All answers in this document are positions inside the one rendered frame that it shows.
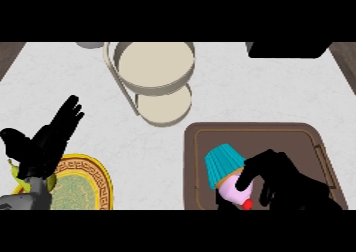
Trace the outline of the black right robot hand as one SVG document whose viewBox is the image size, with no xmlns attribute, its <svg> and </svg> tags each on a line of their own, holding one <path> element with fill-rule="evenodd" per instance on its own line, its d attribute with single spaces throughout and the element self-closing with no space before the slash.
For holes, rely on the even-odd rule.
<svg viewBox="0 0 356 252">
<path fill-rule="evenodd" d="M 340 211 L 342 207 L 328 197 L 324 183 L 302 175 L 284 152 L 265 150 L 243 162 L 243 170 L 234 189 L 243 191 L 259 176 L 262 188 L 258 203 L 274 211 Z"/>
</svg>

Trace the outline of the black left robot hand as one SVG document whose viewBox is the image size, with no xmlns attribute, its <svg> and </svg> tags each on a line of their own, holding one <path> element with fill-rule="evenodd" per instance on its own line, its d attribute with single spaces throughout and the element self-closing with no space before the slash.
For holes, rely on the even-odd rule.
<svg viewBox="0 0 356 252">
<path fill-rule="evenodd" d="M 46 179 L 55 170 L 67 140 L 83 116 L 77 97 L 72 95 L 63 103 L 51 122 L 41 128 L 33 138 L 13 129 L 4 128 L 0 137 L 5 155 L 18 163 L 17 178 Z"/>
</svg>

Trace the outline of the cupcake with teal wrapper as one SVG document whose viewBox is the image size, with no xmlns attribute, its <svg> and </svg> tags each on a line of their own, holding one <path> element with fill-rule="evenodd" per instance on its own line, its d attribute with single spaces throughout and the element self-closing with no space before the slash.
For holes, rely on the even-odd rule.
<svg viewBox="0 0 356 252">
<path fill-rule="evenodd" d="M 203 162 L 210 189 L 218 191 L 218 195 L 228 203 L 249 210 L 252 208 L 252 185 L 247 185 L 241 191 L 234 187 L 243 171 L 244 157 L 232 146 L 224 143 L 206 152 Z"/>
</svg>

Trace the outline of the brown tray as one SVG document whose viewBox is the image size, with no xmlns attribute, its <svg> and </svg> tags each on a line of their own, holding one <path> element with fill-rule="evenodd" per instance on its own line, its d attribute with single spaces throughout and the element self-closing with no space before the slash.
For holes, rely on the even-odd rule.
<svg viewBox="0 0 356 252">
<path fill-rule="evenodd" d="M 328 186 L 330 198 L 348 209 L 328 156 L 317 131 L 306 123 L 199 122 L 184 131 L 184 209 L 215 210 L 203 156 L 228 143 L 244 158 L 266 149 L 284 152 L 300 174 Z"/>
</svg>

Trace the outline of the beige tiered basket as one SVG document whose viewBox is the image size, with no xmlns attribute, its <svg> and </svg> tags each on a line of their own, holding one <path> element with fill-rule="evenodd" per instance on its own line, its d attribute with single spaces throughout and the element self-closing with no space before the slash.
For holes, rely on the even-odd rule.
<svg viewBox="0 0 356 252">
<path fill-rule="evenodd" d="M 103 59 L 132 113 L 156 127 L 175 125 L 191 108 L 191 42 L 104 43 Z"/>
</svg>

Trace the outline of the yellow patterned plate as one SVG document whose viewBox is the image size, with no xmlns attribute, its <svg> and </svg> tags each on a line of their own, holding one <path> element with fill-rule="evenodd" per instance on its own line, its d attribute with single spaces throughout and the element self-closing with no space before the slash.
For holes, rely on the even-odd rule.
<svg viewBox="0 0 356 252">
<path fill-rule="evenodd" d="M 103 164 L 88 155 L 64 154 L 49 191 L 52 210 L 110 210 L 113 183 Z"/>
</svg>

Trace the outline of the grey round object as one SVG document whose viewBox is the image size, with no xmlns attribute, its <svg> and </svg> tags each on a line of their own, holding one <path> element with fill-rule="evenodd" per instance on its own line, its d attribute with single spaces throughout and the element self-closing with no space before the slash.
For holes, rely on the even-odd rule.
<svg viewBox="0 0 356 252">
<path fill-rule="evenodd" d="M 75 42 L 75 44 L 85 49 L 95 49 L 104 46 L 104 42 Z"/>
</svg>

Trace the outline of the black appliance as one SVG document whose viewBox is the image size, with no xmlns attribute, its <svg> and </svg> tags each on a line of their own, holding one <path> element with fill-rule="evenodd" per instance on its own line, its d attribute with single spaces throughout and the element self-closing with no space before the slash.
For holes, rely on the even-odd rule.
<svg viewBox="0 0 356 252">
<path fill-rule="evenodd" d="M 317 58 L 330 42 L 246 42 L 249 58 Z"/>
</svg>

